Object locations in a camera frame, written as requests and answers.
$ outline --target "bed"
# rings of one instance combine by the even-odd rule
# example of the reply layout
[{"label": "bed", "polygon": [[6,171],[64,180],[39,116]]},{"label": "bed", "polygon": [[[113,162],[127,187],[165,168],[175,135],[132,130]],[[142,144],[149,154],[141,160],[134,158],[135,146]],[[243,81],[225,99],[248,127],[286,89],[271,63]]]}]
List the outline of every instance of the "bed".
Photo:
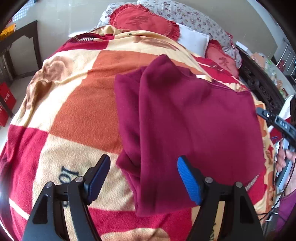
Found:
[{"label": "bed", "polygon": [[[236,64],[240,65],[240,57],[231,47],[229,37],[227,41],[231,49],[225,51],[233,53]],[[114,78],[116,74],[147,66],[162,54],[176,66],[189,68],[203,81],[212,82],[213,76],[217,76],[229,91],[248,91],[214,62],[156,33],[104,26],[71,38],[44,61],[31,80],[1,154],[0,182],[6,180],[9,193],[1,221],[15,240],[21,240],[32,207],[46,182],[68,183],[94,166],[102,154],[110,156],[111,168],[98,199],[89,207],[102,240],[186,239],[199,208],[137,216],[133,192],[116,165],[123,143]],[[265,107],[256,98],[252,101],[254,107]],[[247,190],[256,211],[266,213],[274,195],[274,151],[266,122],[258,120],[264,168],[250,180]],[[69,206],[66,202],[63,206],[70,240],[76,240]],[[217,239],[222,213],[223,203],[220,203],[213,240]]]}]

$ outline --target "red box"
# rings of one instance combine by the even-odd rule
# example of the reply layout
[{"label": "red box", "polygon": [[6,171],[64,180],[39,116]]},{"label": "red box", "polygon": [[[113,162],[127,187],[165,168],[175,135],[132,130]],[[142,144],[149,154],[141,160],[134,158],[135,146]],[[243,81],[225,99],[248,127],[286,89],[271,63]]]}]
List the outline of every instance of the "red box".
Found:
[{"label": "red box", "polygon": [[[15,103],[16,103],[16,99],[12,95],[10,89],[8,88],[8,86],[5,82],[0,84],[0,96],[6,102],[8,108],[10,110],[12,110]],[[6,111],[4,110],[4,108],[2,107],[2,105],[0,105],[0,126],[5,126],[7,120],[8,120],[8,115],[7,115]]]}]

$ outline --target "wooden furniture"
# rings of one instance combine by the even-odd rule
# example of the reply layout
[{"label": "wooden furniture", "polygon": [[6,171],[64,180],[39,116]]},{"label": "wooden furniture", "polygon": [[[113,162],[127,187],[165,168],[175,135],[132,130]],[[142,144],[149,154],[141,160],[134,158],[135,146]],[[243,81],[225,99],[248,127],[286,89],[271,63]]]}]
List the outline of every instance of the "wooden furniture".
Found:
[{"label": "wooden furniture", "polygon": [[266,109],[278,114],[285,102],[283,96],[261,67],[245,51],[238,46],[237,48],[242,57],[239,75],[255,96],[266,105]]},{"label": "wooden furniture", "polygon": [[[34,44],[34,51],[35,51],[35,57],[37,60],[38,69],[42,68],[42,61],[41,61],[41,55],[40,55],[40,49],[39,49],[39,40],[38,40],[38,31],[37,31],[37,21],[31,22],[27,24],[26,26],[16,30],[13,34],[6,37],[4,40],[0,41],[0,54],[5,54],[7,61],[10,62],[10,67],[12,68],[12,73],[14,78],[24,78],[27,76],[34,75],[38,70],[30,71],[24,74],[21,74],[19,76],[16,76],[15,71],[13,69],[13,65],[11,62],[11,58],[9,55],[9,51],[7,51],[12,43],[19,39],[22,36],[26,36],[27,38],[33,38],[33,44]],[[0,103],[7,112],[7,114],[10,117],[13,117],[12,111],[8,108],[6,105],[4,99],[0,97]]]}]

